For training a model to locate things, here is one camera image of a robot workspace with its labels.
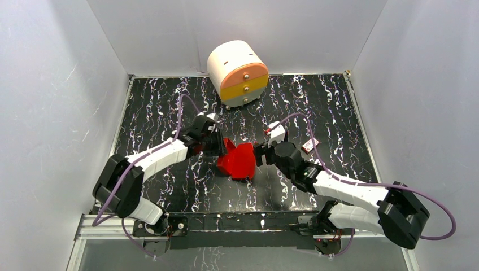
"orange stripe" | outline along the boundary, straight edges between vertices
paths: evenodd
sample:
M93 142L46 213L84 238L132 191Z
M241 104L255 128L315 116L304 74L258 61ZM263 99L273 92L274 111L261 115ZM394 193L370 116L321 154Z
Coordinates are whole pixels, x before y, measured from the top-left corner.
M245 79L244 76L248 74L250 77ZM226 89L234 85L251 81L263 75L268 74L268 68L263 63L250 63L230 72L221 82L221 89Z

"enclosure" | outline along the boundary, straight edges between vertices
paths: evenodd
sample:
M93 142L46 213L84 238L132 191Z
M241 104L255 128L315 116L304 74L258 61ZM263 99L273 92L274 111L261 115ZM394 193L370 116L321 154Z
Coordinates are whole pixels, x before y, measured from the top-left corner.
M479 204L479 2L8 0L2 7L0 269L477 269L477 237L468 234ZM231 40L249 43L270 75L257 101L226 110L206 61ZM424 191L454 214L457 231L415 250L363 231L330 260L253 232L208 235L164 253L166 237L127 219L136 241L158 254L145 258L118 218L91 226L99 208L92 189L112 154L169 137L180 94L216 112L235 143L264 141L265 123L304 112L328 167ZM184 111L184 122L192 121L191 107ZM299 119L288 131L297 145L308 139ZM214 231L217 216L288 221L327 200L299 191L271 166L240 183L218 175L215 161L196 157L142 188L143 197L188 217L189 240L199 216ZM430 212L424 234L446 233L448 217L421 201ZM262 226L274 230L268 220Z

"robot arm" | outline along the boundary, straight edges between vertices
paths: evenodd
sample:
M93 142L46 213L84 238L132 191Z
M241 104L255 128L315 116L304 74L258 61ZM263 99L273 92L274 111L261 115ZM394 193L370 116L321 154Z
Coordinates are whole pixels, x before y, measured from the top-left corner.
M177 139L169 138L158 146L130 156L112 155L93 189L93 197L105 204L119 177L134 161L138 161L108 205L120 218L131 217L152 225L155 232L164 232L168 213L141 196L144 181L164 168L203 152L207 156L225 153L221 131L216 127L216 114L195 117L192 126L180 129Z
M316 216L306 223L298 219L299 232L331 233L337 229L353 228L383 234L395 244L413 249L429 218L429 212L417 197L408 191L383 187L357 186L335 180L321 165L305 161L296 146L288 142L284 127L271 124L270 139L254 147L256 164L274 164L303 192L329 196L337 200L327 202ZM353 183L361 181L338 176Z

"white cylinder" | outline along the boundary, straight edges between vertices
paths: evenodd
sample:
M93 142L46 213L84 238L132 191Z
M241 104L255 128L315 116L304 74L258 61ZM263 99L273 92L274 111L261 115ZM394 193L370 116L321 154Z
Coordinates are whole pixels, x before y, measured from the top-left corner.
M206 70L227 106L254 101L268 84L268 68L244 41L229 41L214 49Z

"cable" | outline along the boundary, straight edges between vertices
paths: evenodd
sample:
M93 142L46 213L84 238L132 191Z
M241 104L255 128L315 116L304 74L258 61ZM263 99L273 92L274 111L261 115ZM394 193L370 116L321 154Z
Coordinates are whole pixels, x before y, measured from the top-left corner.
M282 119L278 124L276 124L275 126L273 126L271 128L271 130L274 130L276 127L278 127L279 125L285 123L288 119L292 118L292 117L295 117L295 116L301 116L301 117L304 117L304 119L306 119L306 124L308 126L308 132L310 134L310 138L311 138L311 141L314 142L315 139L314 139L314 134L313 134L313 130L311 129L311 123L310 123L310 120L308 119L308 117L303 114L303 113L292 113L290 114L289 116L285 117L284 119ZM337 175L334 174L334 172L330 171L327 167L326 167L326 164L324 163L324 161L321 159L321 156L319 155L319 152L316 148L316 145L313 144L313 149L314 149L314 153L316 155L316 158L318 159L319 163L321 164L321 166L323 167L323 169L329 174L331 175L331 177L339 182L343 182L343 183L346 183L348 185L357 185L357 186L375 186L375 187L386 187L386 188L394 188L394 189L400 189L400 190L404 190L404 191L409 191L409 192L412 192L414 194L417 194L417 195L420 195L428 200L430 200L432 203L436 204L437 206L439 206L439 208L441 208L446 214L447 216L449 217L449 219L451 220L451 230L445 234L445 235L441 235L441 236L423 236L421 235L421 239L424 239L424 240L444 240L444 239L447 239L449 237L451 237L455 232L456 232L456 219L454 218L454 216L452 215L451 211L449 211L449 209L446 208L446 206L444 206L442 203L440 203L438 200L434 199L432 196L426 194L426 193L423 193L417 189L413 189L413 188L409 188L409 187L405 187L405 186L400 186L400 185L393 185L393 184L389 184L389 183L363 183L363 182L351 182L351 181L346 181L346 180L343 180L341 179L340 177L338 177Z
M344 250L338 252L337 254L333 254L332 256L333 257L338 257L338 256L341 256L343 255L350 247L351 247L351 244L352 244L352 237L354 236L354 234L356 233L356 230L353 229L352 230L352 233L351 233L351 237L349 238L349 242L347 243L347 246L345 247Z
M113 200L113 197L115 196L116 192L118 191L118 189L120 188L121 184L123 183L123 181L125 180L125 177L127 176L127 174L130 172L130 170L134 167L135 164L137 164L139 161L143 160L144 158L148 157L150 154L154 153L154 152L157 152L161 149L163 149L164 147L166 146L169 146L171 145L172 142L174 142L176 139L178 139L178 136L180 135L180 129L181 129L181 117L183 116L183 97L187 97L190 102L193 104L193 107L195 108L196 112L197 113L200 113L201 111L198 109L198 107L196 106L196 104L194 103L194 101L191 99L191 97L189 97L188 95L186 94L181 94L180 95L180 99L178 100L178 126L176 127L176 133L175 133L175 136L173 137L173 140L171 141L168 141L168 142L164 142L163 144L161 144L160 146L154 148L153 150L151 150L151 152L147 152L145 154L143 154L142 156L138 157L136 160L134 160L131 164L129 164L127 166L127 168L125 169L125 171L121 174L120 178L118 179L118 182L116 182L116 185L115 187L113 188L113 190L111 190L111 193L110 193L110 196L107 198L107 200L105 201L105 203L103 204L102 208L100 209L100 211L98 212L97 216L95 217L95 219L93 220L93 223L92 223L92 226L93 227L96 227L98 225L100 225L101 223L107 221L108 219L112 218L115 216L115 214L112 214L112 215L108 215L106 216L105 218L101 219L101 216L103 215L103 213L105 212L105 210L108 208L108 206L110 205L111 201ZM125 227L125 223L124 223L124 219L125 218L122 218L121 219L121 225L122 225L122 228L123 228L123 231L125 232L125 235L128 237L128 239L130 239L139 249L141 249L144 253L146 253L147 255L153 257L153 259L156 259L156 255L154 255L153 253L149 252L148 250L144 249L142 246L140 246L137 242L135 242L135 240L133 239L133 237L128 233L126 227Z
M121 227L123 228L123 231L125 232L125 234L127 234L127 237L128 239L130 239L130 241L132 241L135 246L137 246L139 249L141 249L144 253L146 253L148 256L152 257L153 259L156 259L156 255L154 255L152 252L146 250L142 245L138 244L134 239L133 237L127 233L127 227L125 227L125 218L122 218L121 219Z

